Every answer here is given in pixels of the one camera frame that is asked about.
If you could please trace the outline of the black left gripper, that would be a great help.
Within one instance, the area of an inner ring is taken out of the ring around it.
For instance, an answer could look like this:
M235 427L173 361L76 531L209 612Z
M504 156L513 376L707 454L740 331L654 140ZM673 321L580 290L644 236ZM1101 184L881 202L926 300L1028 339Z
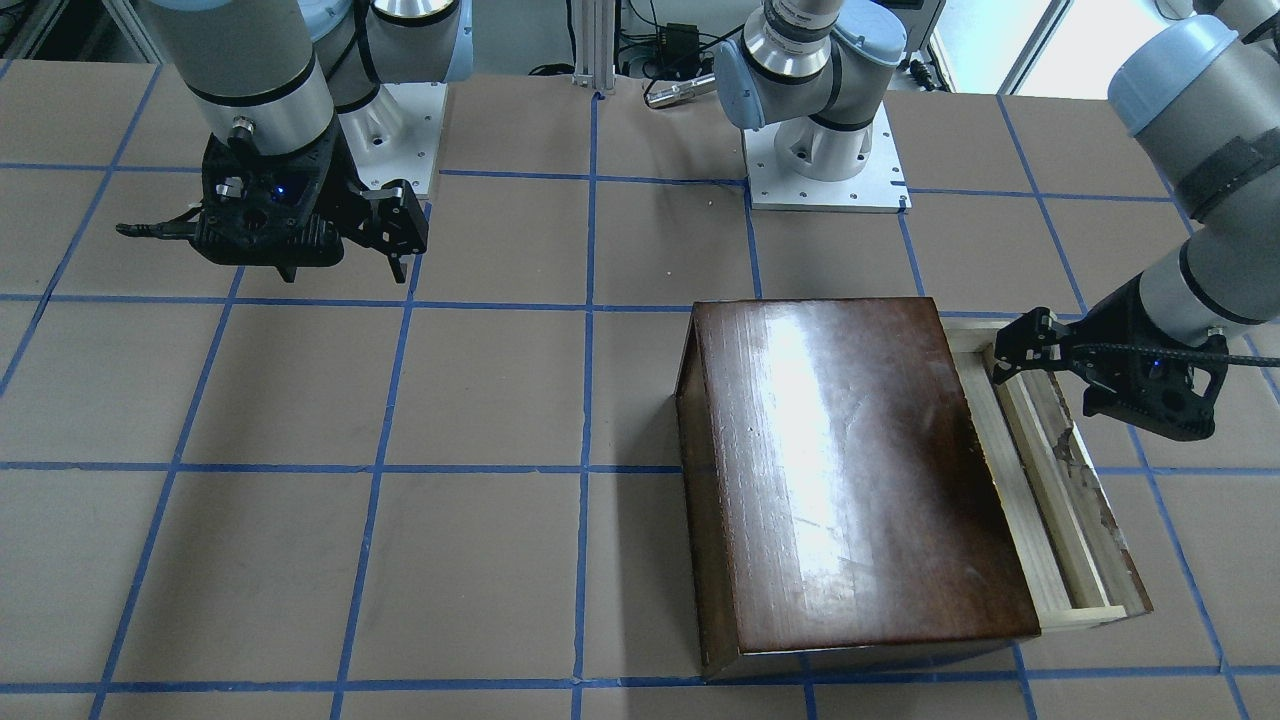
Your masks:
M1033 307L996 332L989 370L1001 386L1023 372L1074 372L1085 382L1085 401L1149 401L1164 372L1157 357L1133 351L1082 350L1083 345L1158 345L1161 334L1140 301L1133 277L1096 304L1079 322L1061 323L1047 307Z

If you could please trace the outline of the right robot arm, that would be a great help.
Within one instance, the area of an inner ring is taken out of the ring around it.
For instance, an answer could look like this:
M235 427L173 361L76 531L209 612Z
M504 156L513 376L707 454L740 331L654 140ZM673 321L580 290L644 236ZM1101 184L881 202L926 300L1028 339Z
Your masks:
M125 237L224 266L337 265L379 252L397 283L428 247L422 191L393 173L421 120L394 86L474 70L468 1L143 1L140 15L207 122L201 199Z

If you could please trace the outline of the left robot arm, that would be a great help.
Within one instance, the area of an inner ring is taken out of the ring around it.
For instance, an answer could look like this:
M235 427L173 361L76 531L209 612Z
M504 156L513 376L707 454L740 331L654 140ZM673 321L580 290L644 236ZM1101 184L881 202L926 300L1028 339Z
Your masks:
M997 383L1069 370L1107 400L1164 382L1192 389L1245 357L1231 337L1277 315L1277 54L1242 37L1216 1L1161 31L1116 70L1107 100L1199 224L1079 322L1036 309L998 333ZM764 1L714 47L719 102L744 131L774 129L781 165L849 181L906 50L902 22L873 1Z

